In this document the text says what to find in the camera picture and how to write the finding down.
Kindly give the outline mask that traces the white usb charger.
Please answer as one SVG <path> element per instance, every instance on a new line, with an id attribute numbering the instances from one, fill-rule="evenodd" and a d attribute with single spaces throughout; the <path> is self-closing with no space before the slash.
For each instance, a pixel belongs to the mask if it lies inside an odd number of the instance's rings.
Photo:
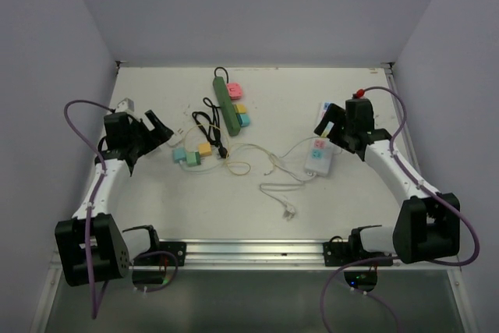
<path id="1" fill-rule="evenodd" d="M 175 130 L 171 136 L 171 138 L 167 141 L 167 145 L 169 147 L 178 147 L 181 142 L 183 142 L 183 129 L 179 128 Z"/>

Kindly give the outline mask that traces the blue usb charger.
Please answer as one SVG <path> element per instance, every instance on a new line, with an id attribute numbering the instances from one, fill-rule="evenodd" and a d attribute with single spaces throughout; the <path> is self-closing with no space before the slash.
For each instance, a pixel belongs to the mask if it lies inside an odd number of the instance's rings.
<path id="1" fill-rule="evenodd" d="M 186 161 L 186 150 L 184 147 L 177 147 L 172 150 L 172 158 L 176 164 Z"/>

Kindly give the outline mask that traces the green usb charger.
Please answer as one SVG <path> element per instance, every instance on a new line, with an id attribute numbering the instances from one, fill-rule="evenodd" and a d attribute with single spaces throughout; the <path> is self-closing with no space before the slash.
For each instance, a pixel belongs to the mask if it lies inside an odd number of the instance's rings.
<path id="1" fill-rule="evenodd" d="M 189 151 L 186 153 L 186 165 L 188 167 L 196 167 L 201 165 L 201 156 L 198 151 Z"/>

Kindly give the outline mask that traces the yellow usb charger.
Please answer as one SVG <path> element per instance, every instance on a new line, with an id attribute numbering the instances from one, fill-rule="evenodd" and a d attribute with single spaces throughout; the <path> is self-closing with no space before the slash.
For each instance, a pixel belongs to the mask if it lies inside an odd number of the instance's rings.
<path id="1" fill-rule="evenodd" d="M 212 155 L 212 148 L 209 143 L 200 143 L 198 145 L 198 152 L 201 157 L 206 157 Z"/>

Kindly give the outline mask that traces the white power strip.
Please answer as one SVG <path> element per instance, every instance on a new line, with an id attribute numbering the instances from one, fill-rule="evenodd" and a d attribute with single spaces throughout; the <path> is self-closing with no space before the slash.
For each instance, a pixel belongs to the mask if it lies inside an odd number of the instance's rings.
<path id="1" fill-rule="evenodd" d="M 320 177 L 328 176 L 336 151 L 335 145 L 327 138 L 332 126 L 333 123 L 328 122 L 322 134 L 315 136 L 310 141 L 310 148 L 304 163 L 305 173 L 309 175 L 315 174 Z"/>

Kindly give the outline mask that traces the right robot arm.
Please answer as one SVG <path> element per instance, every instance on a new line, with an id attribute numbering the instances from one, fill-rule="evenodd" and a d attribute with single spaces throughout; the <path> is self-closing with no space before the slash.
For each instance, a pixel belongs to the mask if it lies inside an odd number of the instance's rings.
<path id="1" fill-rule="evenodd" d="M 327 105 L 314 132 L 367 163 L 400 206 L 394 225 L 368 225 L 351 231 L 347 246 L 351 262 L 362 265 L 389 254 L 411 264 L 459 252 L 458 198 L 426 183 L 399 154 L 392 135 L 376 128 L 370 100 L 349 99 L 344 108 Z"/>

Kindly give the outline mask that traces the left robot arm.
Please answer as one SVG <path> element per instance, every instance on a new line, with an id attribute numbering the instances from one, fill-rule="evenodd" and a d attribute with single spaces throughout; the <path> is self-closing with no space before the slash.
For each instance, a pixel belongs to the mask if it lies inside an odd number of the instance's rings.
<path id="1" fill-rule="evenodd" d="M 173 136 L 149 110 L 145 121 L 126 111 L 104 117 L 105 135 L 92 143 L 94 178 L 83 202 L 69 220 L 55 227 L 55 239 L 66 282 L 71 286 L 124 278 L 138 258 L 151 265 L 165 259 L 152 225 L 120 229 L 114 215 L 137 161 Z"/>

